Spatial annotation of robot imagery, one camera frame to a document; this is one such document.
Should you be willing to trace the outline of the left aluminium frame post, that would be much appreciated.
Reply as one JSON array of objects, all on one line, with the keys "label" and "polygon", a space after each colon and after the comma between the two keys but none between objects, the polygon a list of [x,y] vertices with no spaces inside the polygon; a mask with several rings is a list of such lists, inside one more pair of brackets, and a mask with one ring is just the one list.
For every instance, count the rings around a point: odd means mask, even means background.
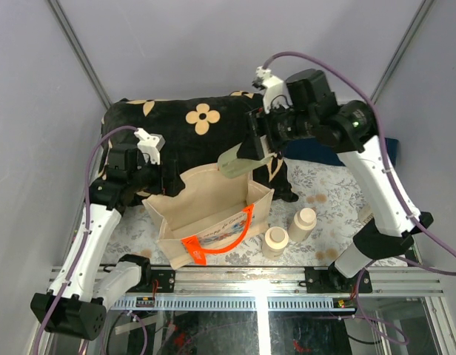
[{"label": "left aluminium frame post", "polygon": [[108,109],[112,101],[105,90],[103,84],[101,83],[97,72],[95,71],[89,57],[87,56],[83,45],[81,44],[73,26],[64,11],[64,8],[61,5],[61,2],[58,0],[46,0],[45,1],[48,7],[50,8],[51,13],[54,16],[57,24],[59,25],[61,31],[64,34],[68,44],[70,45],[73,54],[75,55],[78,63],[84,71],[88,81],[90,82],[91,87],[95,91],[98,99],[104,108]]}]

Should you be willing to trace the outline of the beige bottle wide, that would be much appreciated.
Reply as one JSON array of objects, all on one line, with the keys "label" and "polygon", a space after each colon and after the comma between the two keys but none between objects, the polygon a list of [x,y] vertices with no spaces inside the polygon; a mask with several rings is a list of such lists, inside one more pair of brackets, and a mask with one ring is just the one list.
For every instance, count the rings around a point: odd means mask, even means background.
[{"label": "beige bottle wide", "polygon": [[287,231],[281,227],[273,226],[266,230],[263,238],[262,253],[271,260],[281,257],[289,242]]}]

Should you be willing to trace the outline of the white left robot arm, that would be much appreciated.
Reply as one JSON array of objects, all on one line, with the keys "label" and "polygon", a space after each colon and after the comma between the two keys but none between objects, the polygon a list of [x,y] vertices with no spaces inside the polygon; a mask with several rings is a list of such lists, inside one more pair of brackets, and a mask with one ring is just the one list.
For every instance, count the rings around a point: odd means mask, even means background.
[{"label": "white left robot arm", "polygon": [[107,276],[96,279],[109,238],[136,192],[174,196],[183,189],[176,164],[163,162],[160,151],[146,143],[109,150],[107,178],[86,186],[81,225],[64,265],[47,291],[31,300],[39,335],[94,340],[107,312],[128,291],[166,290],[167,282],[152,272],[150,259],[134,254],[123,255]]}]

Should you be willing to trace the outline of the pale green bottle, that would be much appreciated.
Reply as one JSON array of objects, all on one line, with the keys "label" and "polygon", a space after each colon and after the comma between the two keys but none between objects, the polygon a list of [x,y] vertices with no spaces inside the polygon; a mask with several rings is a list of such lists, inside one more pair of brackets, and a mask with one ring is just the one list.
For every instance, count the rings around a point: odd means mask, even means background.
[{"label": "pale green bottle", "polygon": [[273,153],[268,154],[261,160],[251,160],[246,158],[238,158],[237,153],[241,144],[222,153],[217,161],[217,167],[220,173],[226,178],[236,178],[238,176],[249,173],[263,165],[266,165],[274,156]]}]

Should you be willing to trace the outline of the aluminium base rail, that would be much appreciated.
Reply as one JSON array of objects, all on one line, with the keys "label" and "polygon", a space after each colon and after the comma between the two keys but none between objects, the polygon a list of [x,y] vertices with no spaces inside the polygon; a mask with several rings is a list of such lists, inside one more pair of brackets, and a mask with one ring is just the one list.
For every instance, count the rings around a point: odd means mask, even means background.
[{"label": "aluminium base rail", "polygon": [[108,291],[109,310],[308,311],[347,314],[357,304],[380,308],[389,300],[417,302],[443,296],[439,278],[412,267],[372,267],[352,288],[336,291],[326,284],[325,268],[187,267],[173,271],[155,266],[157,288],[121,287]]}]

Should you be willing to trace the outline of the black floral pillow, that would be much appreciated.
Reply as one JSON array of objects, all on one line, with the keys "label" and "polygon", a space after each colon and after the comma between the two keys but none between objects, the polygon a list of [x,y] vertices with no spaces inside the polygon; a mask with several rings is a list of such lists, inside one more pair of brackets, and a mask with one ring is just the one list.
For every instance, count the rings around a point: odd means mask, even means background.
[{"label": "black floral pillow", "polygon": [[101,132],[134,126],[161,135],[162,186],[147,186],[137,194],[175,197],[184,188],[181,173],[216,163],[222,153],[242,142],[245,114],[262,106],[260,94],[243,91],[187,100],[122,98],[105,112]]}]

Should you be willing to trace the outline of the beige bottle tall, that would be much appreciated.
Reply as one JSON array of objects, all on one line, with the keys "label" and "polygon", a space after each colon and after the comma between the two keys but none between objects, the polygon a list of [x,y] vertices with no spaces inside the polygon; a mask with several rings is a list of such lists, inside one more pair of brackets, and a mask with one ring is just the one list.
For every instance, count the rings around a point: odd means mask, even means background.
[{"label": "beige bottle tall", "polygon": [[316,212],[311,208],[303,208],[295,213],[288,228],[288,235],[292,242],[300,243],[306,240],[317,224]]}]

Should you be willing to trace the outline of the beige canvas bag orange handles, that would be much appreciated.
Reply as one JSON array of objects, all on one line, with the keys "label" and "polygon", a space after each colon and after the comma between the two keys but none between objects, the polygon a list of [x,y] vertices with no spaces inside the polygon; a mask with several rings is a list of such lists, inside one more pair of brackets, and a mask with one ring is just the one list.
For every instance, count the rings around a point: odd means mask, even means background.
[{"label": "beige canvas bag orange handles", "polygon": [[185,187],[177,196],[151,195],[143,202],[172,268],[204,266],[208,256],[232,251],[268,229],[274,191],[250,174],[228,178],[208,164],[182,173],[181,179]]}]

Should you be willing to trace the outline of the floral patterned table mat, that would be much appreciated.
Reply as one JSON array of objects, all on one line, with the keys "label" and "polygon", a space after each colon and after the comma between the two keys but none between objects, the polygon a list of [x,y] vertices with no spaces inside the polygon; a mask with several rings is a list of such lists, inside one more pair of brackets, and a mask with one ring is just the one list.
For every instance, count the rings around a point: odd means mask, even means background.
[{"label": "floral patterned table mat", "polygon": [[[262,236],[251,237],[231,252],[211,255],[211,266],[328,266],[361,229],[358,211],[366,204],[363,194],[345,167],[303,160],[286,160],[288,180],[299,199],[295,203],[275,200],[269,212],[269,225],[288,228],[295,213],[311,208],[317,226],[302,243],[289,243],[277,260],[261,251]],[[168,259],[156,244],[158,229],[147,210],[139,204],[126,209],[104,252],[101,262],[113,264],[125,254],[142,254],[156,265]]]}]

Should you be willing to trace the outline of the aluminium frame corner post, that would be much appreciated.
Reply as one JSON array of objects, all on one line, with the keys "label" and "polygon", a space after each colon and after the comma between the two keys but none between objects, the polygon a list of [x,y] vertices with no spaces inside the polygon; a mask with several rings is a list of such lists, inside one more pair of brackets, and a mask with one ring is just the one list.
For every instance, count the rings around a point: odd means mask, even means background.
[{"label": "aluminium frame corner post", "polygon": [[391,81],[393,75],[397,71],[400,63],[402,62],[405,54],[407,53],[410,45],[417,37],[420,32],[423,23],[429,16],[432,8],[434,7],[435,0],[423,0],[420,2],[420,6],[416,10],[412,20],[410,21],[405,33],[403,34],[398,46],[396,47],[389,63],[386,66],[380,80],[373,90],[371,100],[374,104],[378,102],[386,86]]}]

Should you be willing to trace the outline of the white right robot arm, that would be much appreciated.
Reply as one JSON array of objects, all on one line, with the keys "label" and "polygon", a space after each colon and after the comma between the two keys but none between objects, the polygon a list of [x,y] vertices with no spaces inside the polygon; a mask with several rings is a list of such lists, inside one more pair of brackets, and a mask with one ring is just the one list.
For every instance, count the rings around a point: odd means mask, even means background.
[{"label": "white right robot arm", "polygon": [[353,100],[338,104],[325,73],[307,69],[286,81],[258,67],[252,85],[263,93],[263,106],[248,114],[247,139],[239,158],[266,163],[290,141],[314,138],[329,147],[358,182],[373,218],[328,267],[327,282],[336,291],[353,286],[361,269],[376,260],[398,257],[414,244],[414,235],[432,224],[396,177],[379,137],[372,107]]}]

